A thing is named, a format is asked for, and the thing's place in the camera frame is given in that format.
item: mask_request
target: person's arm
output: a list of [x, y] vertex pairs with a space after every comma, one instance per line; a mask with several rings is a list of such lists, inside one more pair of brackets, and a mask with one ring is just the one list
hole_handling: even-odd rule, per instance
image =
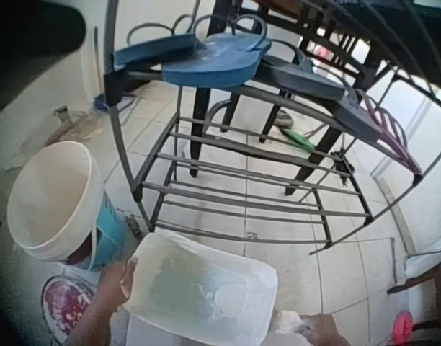
[[137, 259], [128, 265], [115, 262], [104, 268], [97, 292], [84, 315], [65, 341], [65, 346], [106, 346], [110, 338], [110, 319], [130, 296]]
[[334, 317], [329, 314], [301, 316], [303, 324], [298, 333], [303, 335], [312, 346], [350, 346], [339, 333]]

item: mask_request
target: plastic container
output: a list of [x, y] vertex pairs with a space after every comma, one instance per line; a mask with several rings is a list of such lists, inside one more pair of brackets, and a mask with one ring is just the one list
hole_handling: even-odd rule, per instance
[[209, 345], [264, 341], [278, 286], [269, 265], [164, 230], [149, 234], [135, 256], [130, 313]]
[[[110, 219], [117, 221], [109, 225]], [[74, 141], [44, 148], [24, 166], [9, 196], [7, 220], [26, 253], [49, 262], [88, 257], [83, 269], [105, 264], [94, 263], [102, 239], [113, 240], [114, 253], [124, 243], [125, 225], [104, 194], [99, 167], [87, 148]], [[103, 252], [101, 257], [114, 256]]]

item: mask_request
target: red plastic object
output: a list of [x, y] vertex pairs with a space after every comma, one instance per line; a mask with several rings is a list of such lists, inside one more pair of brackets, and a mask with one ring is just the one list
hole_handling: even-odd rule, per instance
[[408, 311], [402, 311], [395, 318], [392, 329], [394, 345], [405, 345], [413, 334], [413, 316]]

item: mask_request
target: white plastic tub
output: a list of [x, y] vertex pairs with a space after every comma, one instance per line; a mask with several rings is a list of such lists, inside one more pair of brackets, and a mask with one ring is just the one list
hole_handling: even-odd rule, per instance
[[130, 313], [209, 345], [264, 341], [278, 286], [269, 265], [163, 230], [149, 234], [135, 256]]

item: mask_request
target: hand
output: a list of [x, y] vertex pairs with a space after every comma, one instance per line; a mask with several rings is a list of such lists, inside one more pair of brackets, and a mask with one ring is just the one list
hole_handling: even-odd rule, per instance
[[97, 305], [111, 314], [116, 312], [130, 297], [138, 259], [133, 257], [126, 264], [116, 261], [103, 269], [94, 300]]
[[301, 319], [303, 323], [299, 326], [298, 333], [313, 346], [350, 346], [337, 330], [332, 315], [301, 316]]

